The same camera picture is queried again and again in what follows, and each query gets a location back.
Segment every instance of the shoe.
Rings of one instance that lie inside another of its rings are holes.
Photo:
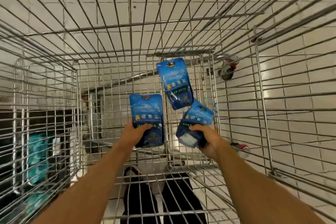
[[[140,175],[143,175],[143,172],[137,167],[137,166],[129,166],[124,171],[124,181],[129,182],[137,182],[137,181],[143,181],[144,178],[140,177]]]

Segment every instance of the black pants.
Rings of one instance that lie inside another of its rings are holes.
[[[163,211],[164,212],[181,212],[194,210],[202,210],[202,206],[198,198],[193,193],[190,180],[186,173],[168,175],[166,178],[178,178],[167,180],[163,190]],[[147,183],[130,184],[124,195],[125,211],[123,215],[141,214],[142,213],[158,213],[158,205],[155,196],[151,193]],[[206,224],[204,213],[185,213],[184,216],[180,213],[177,215],[164,215],[163,222],[160,222],[159,217],[143,217],[143,224]],[[127,218],[123,217],[120,220],[121,224],[127,224]],[[129,224],[141,224],[140,217],[129,218]]]

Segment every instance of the plastic pouch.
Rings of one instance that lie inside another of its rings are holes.
[[[174,110],[191,106],[194,101],[186,63],[183,58],[156,64],[166,95]]]
[[[192,131],[189,126],[195,124],[210,125],[213,117],[213,112],[195,99],[192,106],[184,113],[177,127],[176,136],[179,142],[191,148],[203,147],[206,143],[203,132]]]
[[[137,128],[145,123],[153,125],[151,129],[145,131],[140,141],[136,144],[136,147],[151,148],[163,145],[162,96],[159,94],[131,94],[129,96],[129,101],[131,105],[133,127]]]

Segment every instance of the wire basket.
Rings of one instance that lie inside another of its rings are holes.
[[[161,222],[190,213],[162,211],[163,184],[188,177],[197,213],[238,223],[216,162],[175,136],[186,108],[155,69],[173,57],[246,162],[336,222],[334,1],[1,0],[0,222],[34,219],[119,139],[129,94],[160,93],[165,144],[133,150],[103,222],[123,218],[123,171],[137,165]]]

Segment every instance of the person's right hand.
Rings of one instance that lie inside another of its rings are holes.
[[[219,149],[226,146],[226,141],[219,135],[219,133],[209,126],[204,126],[196,124],[189,127],[190,130],[202,131],[205,139],[207,140],[206,145],[203,148],[199,148],[201,152],[209,158],[212,158],[218,163],[219,160]]]

